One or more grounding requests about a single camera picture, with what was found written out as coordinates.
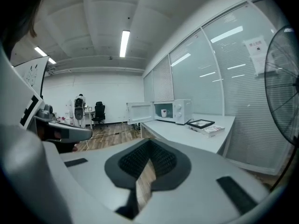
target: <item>white table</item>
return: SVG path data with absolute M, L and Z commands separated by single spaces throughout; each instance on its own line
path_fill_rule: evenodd
M 85 111 L 85 114 L 89 114 L 90 129 L 93 129 L 92 114 L 94 114 L 94 113 L 95 113 L 95 111 Z
M 193 118 L 194 120 L 205 119 L 215 121 L 216 125 L 225 127 L 225 131 L 208 138 L 199 132 L 189 129 L 186 125 L 153 120 L 141 123 L 141 137 L 144 138 L 144 129 L 146 128 L 157 138 L 200 148 L 215 154 L 218 153 L 225 157 L 228 151 L 235 116 L 193 114 Z

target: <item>wooden floor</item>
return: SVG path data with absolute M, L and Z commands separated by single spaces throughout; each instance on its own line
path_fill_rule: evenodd
M 153 138 L 149 133 L 145 133 L 147 138 Z M 93 136 L 89 141 L 83 141 L 76 145 L 78 152 L 95 150 L 118 145 L 140 138 L 140 131 L 133 129 L 127 123 L 116 125 L 96 126 L 93 129 Z M 155 171 L 151 161 L 145 166 L 144 171 L 136 182 L 136 195 L 139 210 L 141 210 L 150 199 L 150 184 L 156 179 Z

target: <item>ceiling light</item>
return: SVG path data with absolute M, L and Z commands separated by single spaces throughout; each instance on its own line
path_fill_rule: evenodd
M 235 76 L 235 77 L 243 77 L 244 75 L 239 75 L 239 76 Z M 235 78 L 235 77 L 232 77 L 232 78 Z
M 237 67 L 241 67 L 241 66 L 244 66 L 244 65 L 246 65 L 246 64 L 232 66 L 232 67 L 229 67 L 228 70 L 233 69 L 233 68 L 237 68 Z
M 120 57 L 126 56 L 126 49 L 127 49 L 129 36 L 130 36 L 130 31 L 122 31 Z
M 175 66 L 176 64 L 180 63 L 181 61 L 185 60 L 187 57 L 191 56 L 190 53 L 187 53 L 186 55 L 179 58 L 176 62 L 172 63 L 171 66 Z
M 222 80 L 224 80 L 224 79 L 222 79 Z M 215 82 L 215 81 L 220 81 L 220 80 L 214 80 L 214 81 L 212 81 L 212 82 Z
M 50 57 L 49 57 L 49 62 L 51 62 L 52 64 L 56 64 L 56 62 Z
M 208 74 L 205 74 L 205 75 L 202 75 L 202 76 L 200 76 L 200 77 L 205 77 L 205 76 L 208 76 L 208 75 L 211 75 L 211 74 L 215 74 L 216 72 L 214 71 L 214 72 L 212 72 L 212 73 L 208 73 Z
M 46 53 L 43 52 L 42 49 L 40 49 L 39 47 L 35 47 L 34 50 L 36 50 L 39 54 L 41 54 L 42 56 L 47 56 Z
M 221 34 L 221 35 L 219 35 L 219 36 L 211 39 L 211 42 L 215 43 L 215 42 L 217 42 L 219 40 L 222 40 L 223 38 L 226 38 L 226 37 L 228 37 L 230 35 L 233 35 L 233 34 L 236 34 L 238 32 L 242 32 L 242 31 L 243 31 L 243 27 L 242 26 L 234 28 L 234 29 L 232 29 L 232 30 L 230 30 L 228 32 L 225 32 L 225 33 L 223 33 L 223 34 Z

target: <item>office chair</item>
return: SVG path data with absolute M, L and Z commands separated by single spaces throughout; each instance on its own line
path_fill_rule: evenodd
M 103 105 L 102 102 L 97 102 L 95 103 L 95 118 L 93 117 L 92 114 L 92 121 L 97 121 L 97 122 L 102 122 L 104 123 L 102 120 L 105 119 L 105 106 Z

